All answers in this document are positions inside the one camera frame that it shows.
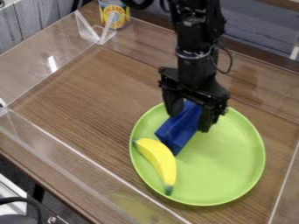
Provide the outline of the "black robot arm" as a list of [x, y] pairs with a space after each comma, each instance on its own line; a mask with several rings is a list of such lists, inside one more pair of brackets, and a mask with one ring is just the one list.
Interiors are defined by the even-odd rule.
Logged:
[[198, 104], [202, 108], [198, 131], [207, 132], [226, 115], [230, 100], [230, 91], [216, 79], [222, 72], [218, 61], [226, 26], [220, 0], [167, 2], [178, 35], [178, 67], [159, 68], [166, 111], [176, 117], [183, 112], [184, 101]]

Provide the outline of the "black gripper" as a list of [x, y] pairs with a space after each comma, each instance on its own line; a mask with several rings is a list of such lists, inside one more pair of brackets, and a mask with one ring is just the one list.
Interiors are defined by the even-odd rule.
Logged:
[[170, 117], [176, 117], [183, 111], [183, 99], [203, 106], [199, 131], [207, 133], [219, 117], [227, 113], [230, 91], [218, 83], [212, 75], [202, 85], [186, 84], [179, 80], [176, 68], [159, 68], [162, 79], [159, 87], [163, 90], [163, 102]]

